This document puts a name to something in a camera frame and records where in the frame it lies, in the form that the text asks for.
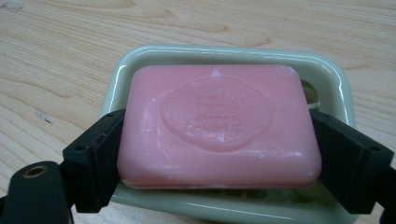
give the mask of pink soap bar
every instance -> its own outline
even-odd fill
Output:
[[[137,189],[298,188],[318,143],[285,65],[151,65],[133,77],[118,169]]]

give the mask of wooden table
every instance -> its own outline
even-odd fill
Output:
[[[357,129],[395,150],[396,2],[322,2],[1,0],[0,196],[23,166],[62,161],[98,119],[118,59],[148,43],[323,54],[346,71]],[[205,223],[115,203],[75,221]]]

